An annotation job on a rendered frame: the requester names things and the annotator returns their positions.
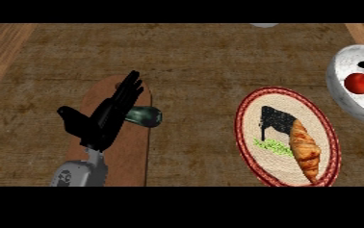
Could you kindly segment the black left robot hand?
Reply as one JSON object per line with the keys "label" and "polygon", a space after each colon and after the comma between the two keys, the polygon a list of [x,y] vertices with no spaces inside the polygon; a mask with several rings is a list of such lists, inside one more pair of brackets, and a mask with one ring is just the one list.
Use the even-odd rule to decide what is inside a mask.
{"label": "black left robot hand", "polygon": [[121,81],[110,98],[98,105],[90,116],[68,106],[58,108],[56,112],[64,120],[65,131],[82,139],[80,144],[102,152],[113,144],[120,133],[127,112],[144,91],[139,72],[132,71]]}

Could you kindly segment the oval red-rimmed woven placemat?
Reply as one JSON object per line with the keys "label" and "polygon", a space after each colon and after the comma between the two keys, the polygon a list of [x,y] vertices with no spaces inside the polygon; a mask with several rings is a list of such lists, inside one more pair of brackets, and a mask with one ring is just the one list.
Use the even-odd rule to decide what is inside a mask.
{"label": "oval red-rimmed woven placemat", "polygon": [[[312,183],[289,145],[293,121],[299,119],[321,149],[317,182]],[[329,187],[342,164],[342,148],[332,123],[306,97],[292,89],[256,89],[237,108],[235,135],[240,156],[268,186]]]}

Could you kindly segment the white marbled bowl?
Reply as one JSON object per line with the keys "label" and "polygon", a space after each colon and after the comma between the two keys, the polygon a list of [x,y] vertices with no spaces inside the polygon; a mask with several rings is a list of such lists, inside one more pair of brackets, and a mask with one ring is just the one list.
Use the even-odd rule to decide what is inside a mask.
{"label": "white marbled bowl", "polygon": [[354,94],[345,87],[351,73],[364,74],[364,44],[345,47],[327,67],[326,82],[330,95],[342,109],[364,121],[364,94]]}

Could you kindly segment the dark green vegetable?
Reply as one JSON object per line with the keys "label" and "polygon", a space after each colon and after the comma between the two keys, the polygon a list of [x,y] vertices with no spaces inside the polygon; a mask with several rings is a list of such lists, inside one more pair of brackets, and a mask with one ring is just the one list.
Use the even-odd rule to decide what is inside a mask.
{"label": "dark green vegetable", "polygon": [[151,106],[135,106],[126,116],[126,121],[148,127],[157,127],[163,122],[163,112]]}

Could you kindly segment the brown wooden cutting board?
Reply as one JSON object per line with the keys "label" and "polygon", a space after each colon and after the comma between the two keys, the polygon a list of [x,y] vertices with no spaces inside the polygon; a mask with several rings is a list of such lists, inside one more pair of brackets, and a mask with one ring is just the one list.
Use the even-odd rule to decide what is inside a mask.
{"label": "brown wooden cutting board", "polygon": [[[111,76],[92,87],[84,100],[83,108],[77,110],[90,116],[101,102],[110,98],[127,76]],[[151,92],[141,84],[144,91],[136,99],[135,106],[151,106]],[[111,146],[102,151],[108,174],[104,186],[142,186],[145,184],[150,129],[124,120],[120,133]],[[87,160],[87,148],[80,144],[82,139],[73,135],[65,161]]]}

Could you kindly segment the golden brown croissant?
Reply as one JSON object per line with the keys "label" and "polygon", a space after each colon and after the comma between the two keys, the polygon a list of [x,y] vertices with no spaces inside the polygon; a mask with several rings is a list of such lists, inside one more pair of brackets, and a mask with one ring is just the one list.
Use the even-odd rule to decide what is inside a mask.
{"label": "golden brown croissant", "polygon": [[306,127],[299,119],[293,121],[289,145],[298,165],[312,183],[317,182],[321,149],[315,144]]}

